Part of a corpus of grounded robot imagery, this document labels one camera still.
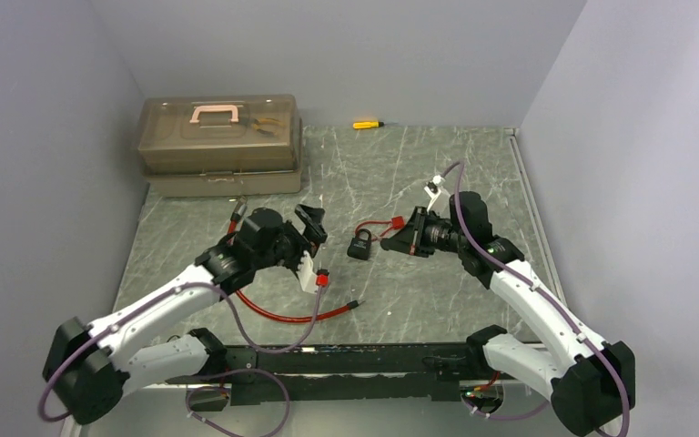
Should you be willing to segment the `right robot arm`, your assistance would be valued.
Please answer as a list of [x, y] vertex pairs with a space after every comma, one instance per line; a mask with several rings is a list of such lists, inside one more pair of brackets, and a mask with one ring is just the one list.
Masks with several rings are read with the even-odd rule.
[[449, 199], [447, 218], [417, 207], [382, 249], [428, 258], [454, 253], [464, 270], [503, 299], [543, 344], [537, 350], [506, 329], [491, 325], [466, 340], [467, 361], [476, 371], [498, 371], [539, 393], [560, 423], [576, 436], [622, 420], [627, 433], [635, 405], [635, 355], [623, 341], [609, 342], [587, 327], [554, 296], [523, 253], [495, 234], [486, 203], [475, 192]]

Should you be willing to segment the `black padlock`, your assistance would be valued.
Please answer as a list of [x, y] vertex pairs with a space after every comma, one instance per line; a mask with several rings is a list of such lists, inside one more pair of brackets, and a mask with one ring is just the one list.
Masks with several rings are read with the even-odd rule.
[[347, 248], [347, 256], [358, 260], [370, 258], [373, 236], [368, 229], [359, 229]]

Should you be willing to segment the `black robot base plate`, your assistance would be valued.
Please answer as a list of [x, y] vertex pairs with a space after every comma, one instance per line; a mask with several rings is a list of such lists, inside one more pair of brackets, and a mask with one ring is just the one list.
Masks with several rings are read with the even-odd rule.
[[221, 382], [233, 406], [280, 401], [351, 401], [425, 398], [459, 401], [502, 397], [507, 376], [471, 363], [463, 342], [333, 344], [282, 354], [229, 346], [226, 360], [204, 376], [177, 376], [171, 384]]

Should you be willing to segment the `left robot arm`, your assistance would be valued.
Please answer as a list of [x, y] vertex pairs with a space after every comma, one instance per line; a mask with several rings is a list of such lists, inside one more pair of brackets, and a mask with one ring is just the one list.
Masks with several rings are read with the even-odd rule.
[[37, 412], [45, 422], [72, 417], [89, 424], [127, 395], [176, 377], [213, 380], [226, 368], [227, 351], [209, 330], [177, 340], [150, 342], [162, 331], [250, 285], [259, 271], [288, 269], [302, 291], [320, 301], [329, 273], [314, 258], [326, 242], [323, 208], [298, 204], [293, 223], [271, 208], [256, 208], [236, 231], [205, 249], [175, 278], [109, 315], [82, 322], [71, 318], [55, 332], [42, 376]]

